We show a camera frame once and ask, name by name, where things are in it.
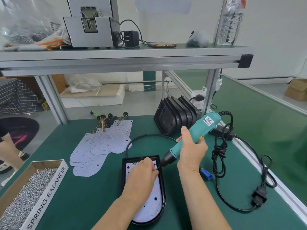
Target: hand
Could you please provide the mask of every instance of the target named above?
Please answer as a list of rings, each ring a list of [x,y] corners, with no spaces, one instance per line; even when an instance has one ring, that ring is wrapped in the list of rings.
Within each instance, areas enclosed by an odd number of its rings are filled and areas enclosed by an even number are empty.
[[[189,130],[185,126],[181,128],[181,136],[176,141],[179,142],[181,139],[183,145],[177,167],[199,172],[201,160],[208,150],[205,139],[202,137],[197,143],[194,143]]]
[[[140,208],[150,196],[154,185],[153,183],[158,174],[159,171],[155,170],[155,166],[149,157],[140,161],[130,171],[122,192],[122,197],[126,200],[133,201]]]

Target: green glossy table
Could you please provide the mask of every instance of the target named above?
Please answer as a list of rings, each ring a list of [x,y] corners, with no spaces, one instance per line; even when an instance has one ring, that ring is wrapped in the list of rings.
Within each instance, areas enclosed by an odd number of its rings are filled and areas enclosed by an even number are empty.
[[[132,139],[142,134],[159,133],[153,116],[133,116],[129,119],[133,120],[130,135]],[[65,159],[69,163],[71,152],[84,134],[93,130],[96,124],[97,120],[90,119],[72,120],[66,125],[59,125],[0,191],[0,196],[31,161]],[[205,139],[209,150],[202,161],[202,167],[212,172],[211,151],[214,141],[212,136],[206,136]],[[148,136],[133,143],[129,156],[163,156],[173,145],[174,142],[169,139]],[[248,208],[251,194],[260,183],[260,174],[232,143],[227,152],[231,156],[225,159],[227,175],[220,180],[220,189],[233,205]],[[36,229],[90,230],[120,195],[123,157],[124,153],[109,154],[101,170],[89,178],[75,177],[73,167],[70,166]],[[175,162],[163,168],[166,192],[163,215],[153,224],[142,228],[130,225],[128,229],[191,229],[176,164]],[[268,188],[268,201],[263,207],[252,213],[242,214],[233,211],[220,200],[214,181],[207,181],[206,185],[233,229],[306,229],[305,224],[274,189]]]
[[[205,84],[208,70],[175,73],[192,90]],[[212,103],[234,116],[234,132],[260,154],[270,155],[273,173],[307,205],[307,116],[225,76]]]

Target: black and white checkered cloth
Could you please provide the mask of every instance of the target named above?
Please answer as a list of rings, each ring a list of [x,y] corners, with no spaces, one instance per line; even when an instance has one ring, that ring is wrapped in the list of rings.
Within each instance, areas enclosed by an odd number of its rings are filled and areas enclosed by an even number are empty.
[[[36,111],[37,96],[16,78],[0,79],[0,113],[20,115]]]

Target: electric screwdriver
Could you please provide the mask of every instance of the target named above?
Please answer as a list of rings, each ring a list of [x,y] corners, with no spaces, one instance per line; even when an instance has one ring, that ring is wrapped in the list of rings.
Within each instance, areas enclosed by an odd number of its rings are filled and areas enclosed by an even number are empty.
[[[221,116],[215,112],[207,113],[201,119],[197,120],[196,123],[189,129],[193,142],[196,143],[201,137],[207,135],[211,130],[216,128],[220,121]],[[167,153],[161,159],[159,167],[165,167],[179,158],[182,143],[183,142],[181,139],[174,147],[167,151]]]

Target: cardboard box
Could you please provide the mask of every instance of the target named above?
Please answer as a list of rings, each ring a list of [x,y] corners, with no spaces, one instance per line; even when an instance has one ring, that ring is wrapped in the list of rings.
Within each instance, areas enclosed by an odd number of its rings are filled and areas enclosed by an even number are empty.
[[[285,95],[297,101],[307,101],[307,79],[293,79]]]
[[[58,169],[21,227],[21,230],[34,230],[68,170],[68,165],[64,160],[33,161],[0,198],[0,216],[3,215],[4,211],[9,207],[32,175],[36,173],[36,170],[52,168]]]

